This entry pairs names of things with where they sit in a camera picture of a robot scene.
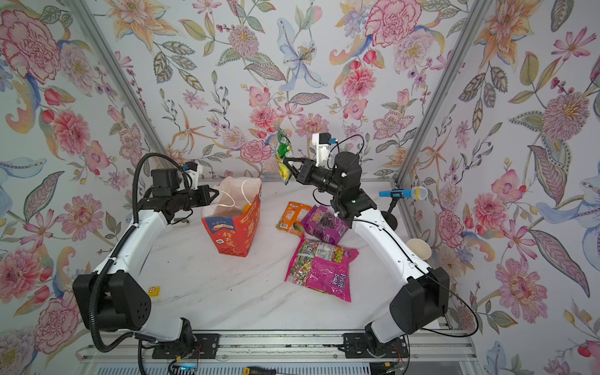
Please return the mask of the green snack pack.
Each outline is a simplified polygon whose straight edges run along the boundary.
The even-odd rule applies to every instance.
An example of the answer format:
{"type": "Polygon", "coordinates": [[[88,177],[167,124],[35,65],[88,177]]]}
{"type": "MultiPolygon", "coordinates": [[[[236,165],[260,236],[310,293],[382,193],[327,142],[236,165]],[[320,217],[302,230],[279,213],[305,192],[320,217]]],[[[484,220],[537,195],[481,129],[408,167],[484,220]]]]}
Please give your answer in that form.
{"type": "Polygon", "coordinates": [[[284,160],[287,157],[291,157],[292,154],[292,143],[290,142],[287,134],[283,130],[279,130],[277,132],[276,158],[279,175],[284,184],[288,184],[292,177],[292,172],[284,164],[284,160]]]}

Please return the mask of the red white paper bag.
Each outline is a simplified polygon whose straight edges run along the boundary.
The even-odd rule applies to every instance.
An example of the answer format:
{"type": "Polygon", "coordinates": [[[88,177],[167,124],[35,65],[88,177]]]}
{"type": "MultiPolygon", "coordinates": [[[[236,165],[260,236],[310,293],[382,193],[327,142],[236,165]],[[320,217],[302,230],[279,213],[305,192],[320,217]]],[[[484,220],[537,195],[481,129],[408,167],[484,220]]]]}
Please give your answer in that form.
{"type": "Polygon", "coordinates": [[[217,200],[203,209],[202,222],[218,253],[248,256],[259,225],[263,182],[227,177],[216,186],[217,200]]]}

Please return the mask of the large pink candy bag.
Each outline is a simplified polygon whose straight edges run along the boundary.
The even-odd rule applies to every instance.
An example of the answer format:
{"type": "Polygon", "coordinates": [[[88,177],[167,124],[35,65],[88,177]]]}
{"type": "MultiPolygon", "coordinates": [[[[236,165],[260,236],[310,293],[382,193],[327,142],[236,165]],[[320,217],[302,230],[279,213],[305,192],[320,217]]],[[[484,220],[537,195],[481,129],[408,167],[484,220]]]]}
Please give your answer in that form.
{"type": "Polygon", "coordinates": [[[350,303],[350,263],[359,256],[355,248],[332,245],[301,236],[292,256],[285,282],[332,295],[350,303]]]}

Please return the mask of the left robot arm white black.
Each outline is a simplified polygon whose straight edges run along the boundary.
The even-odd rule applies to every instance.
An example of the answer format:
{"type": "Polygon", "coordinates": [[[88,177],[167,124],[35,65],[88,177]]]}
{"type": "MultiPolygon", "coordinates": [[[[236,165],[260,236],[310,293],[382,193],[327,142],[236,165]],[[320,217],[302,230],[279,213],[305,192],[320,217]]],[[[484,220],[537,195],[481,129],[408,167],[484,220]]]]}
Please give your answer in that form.
{"type": "Polygon", "coordinates": [[[133,218],[121,239],[93,273],[80,275],[73,283],[84,325],[97,348],[111,348],[102,340],[103,331],[159,343],[191,335],[186,319],[153,312],[151,298],[138,279],[155,241],[176,215],[209,206],[219,195],[198,182],[202,171],[196,162],[153,170],[149,193],[132,199],[133,218]]]}

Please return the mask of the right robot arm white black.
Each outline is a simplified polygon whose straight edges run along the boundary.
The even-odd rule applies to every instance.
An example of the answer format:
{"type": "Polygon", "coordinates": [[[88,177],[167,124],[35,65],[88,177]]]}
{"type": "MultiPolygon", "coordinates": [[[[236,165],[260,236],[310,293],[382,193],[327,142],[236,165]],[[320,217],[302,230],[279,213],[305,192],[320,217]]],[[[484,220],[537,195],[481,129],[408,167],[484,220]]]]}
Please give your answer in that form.
{"type": "Polygon", "coordinates": [[[331,150],[337,142],[328,133],[314,135],[316,156],[313,159],[292,156],[286,141],[286,137],[281,136],[277,147],[282,179],[294,178],[302,185],[331,195],[330,205],[337,218],[375,251],[394,278],[397,294],[387,312],[365,327],[371,350],[424,329],[446,314],[450,300],[448,273],[441,267],[433,269],[428,265],[429,249],[419,252],[409,247],[395,233],[391,225],[393,215],[380,211],[362,189],[359,154],[338,152],[331,158],[331,150]]]}

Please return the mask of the magenta grape snack bag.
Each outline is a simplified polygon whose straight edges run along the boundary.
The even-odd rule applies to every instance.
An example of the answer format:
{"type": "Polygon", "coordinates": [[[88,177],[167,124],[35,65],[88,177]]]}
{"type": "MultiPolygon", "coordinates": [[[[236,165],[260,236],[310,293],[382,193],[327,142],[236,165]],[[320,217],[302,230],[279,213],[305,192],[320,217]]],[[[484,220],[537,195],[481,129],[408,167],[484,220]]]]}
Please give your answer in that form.
{"type": "Polygon", "coordinates": [[[332,245],[337,245],[348,232],[348,224],[326,206],[312,207],[302,219],[301,225],[306,234],[332,245]]]}

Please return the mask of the orange snack pack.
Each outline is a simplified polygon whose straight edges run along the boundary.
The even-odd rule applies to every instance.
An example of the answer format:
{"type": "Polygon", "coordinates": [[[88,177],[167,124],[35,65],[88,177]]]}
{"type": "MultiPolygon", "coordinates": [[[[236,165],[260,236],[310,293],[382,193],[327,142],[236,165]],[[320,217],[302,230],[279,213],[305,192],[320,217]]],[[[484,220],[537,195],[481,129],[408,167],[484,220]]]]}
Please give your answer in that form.
{"type": "Polygon", "coordinates": [[[276,229],[302,236],[305,233],[302,221],[311,209],[312,206],[297,202],[289,202],[284,214],[276,225],[276,229]]]}

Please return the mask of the small yellow square tag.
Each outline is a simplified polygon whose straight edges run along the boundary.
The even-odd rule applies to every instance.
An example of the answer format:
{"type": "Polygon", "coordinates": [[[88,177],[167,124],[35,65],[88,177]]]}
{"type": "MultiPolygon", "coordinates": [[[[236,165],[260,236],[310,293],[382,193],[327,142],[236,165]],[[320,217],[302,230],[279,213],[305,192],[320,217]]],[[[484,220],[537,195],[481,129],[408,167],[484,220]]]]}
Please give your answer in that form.
{"type": "Polygon", "coordinates": [[[148,289],[148,296],[151,298],[158,297],[159,292],[160,292],[160,287],[158,287],[158,286],[150,287],[150,289],[148,289]]]}

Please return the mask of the blue microphone on stand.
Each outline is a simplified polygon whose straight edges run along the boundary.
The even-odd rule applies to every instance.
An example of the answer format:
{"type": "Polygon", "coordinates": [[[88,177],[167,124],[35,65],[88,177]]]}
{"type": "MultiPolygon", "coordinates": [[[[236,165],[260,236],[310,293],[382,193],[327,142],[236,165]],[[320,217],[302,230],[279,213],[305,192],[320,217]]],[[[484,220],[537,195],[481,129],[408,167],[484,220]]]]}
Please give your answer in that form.
{"type": "Polygon", "coordinates": [[[382,212],[387,224],[396,230],[398,228],[398,220],[393,214],[393,210],[398,205],[401,199],[411,198],[413,200],[422,201],[428,199],[429,191],[422,186],[412,187],[410,189],[395,189],[390,191],[382,191],[378,194],[381,198],[390,198],[391,202],[386,211],[382,212]]]}

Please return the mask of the green paper cup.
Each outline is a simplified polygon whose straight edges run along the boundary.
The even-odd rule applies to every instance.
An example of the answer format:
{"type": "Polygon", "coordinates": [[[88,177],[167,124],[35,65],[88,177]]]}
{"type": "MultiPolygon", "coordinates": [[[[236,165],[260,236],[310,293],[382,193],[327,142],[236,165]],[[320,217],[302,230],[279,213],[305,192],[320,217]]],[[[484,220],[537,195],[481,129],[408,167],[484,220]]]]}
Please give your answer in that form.
{"type": "Polygon", "coordinates": [[[427,242],[420,238],[411,238],[406,242],[409,250],[420,259],[428,260],[432,256],[432,249],[427,242]]]}

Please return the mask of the yellow black screwdriver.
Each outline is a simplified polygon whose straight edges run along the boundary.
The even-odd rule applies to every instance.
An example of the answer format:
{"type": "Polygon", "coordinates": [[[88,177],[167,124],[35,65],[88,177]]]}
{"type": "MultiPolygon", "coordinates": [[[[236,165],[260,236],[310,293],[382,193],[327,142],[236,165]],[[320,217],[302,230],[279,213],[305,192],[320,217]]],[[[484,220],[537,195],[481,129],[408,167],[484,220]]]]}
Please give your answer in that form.
{"type": "Polygon", "coordinates": [[[242,372],[243,375],[290,375],[289,373],[282,373],[276,369],[269,369],[264,367],[245,367],[242,372]]]}

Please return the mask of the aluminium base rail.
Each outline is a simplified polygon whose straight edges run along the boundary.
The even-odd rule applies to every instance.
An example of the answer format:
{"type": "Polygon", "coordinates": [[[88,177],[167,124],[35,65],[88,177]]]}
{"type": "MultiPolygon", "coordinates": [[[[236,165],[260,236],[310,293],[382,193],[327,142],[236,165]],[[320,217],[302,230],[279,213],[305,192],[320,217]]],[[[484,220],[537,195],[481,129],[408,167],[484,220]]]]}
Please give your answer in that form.
{"type": "Polygon", "coordinates": [[[458,331],[417,331],[370,353],[362,331],[195,331],[201,363],[475,362],[473,342],[458,331]]]}

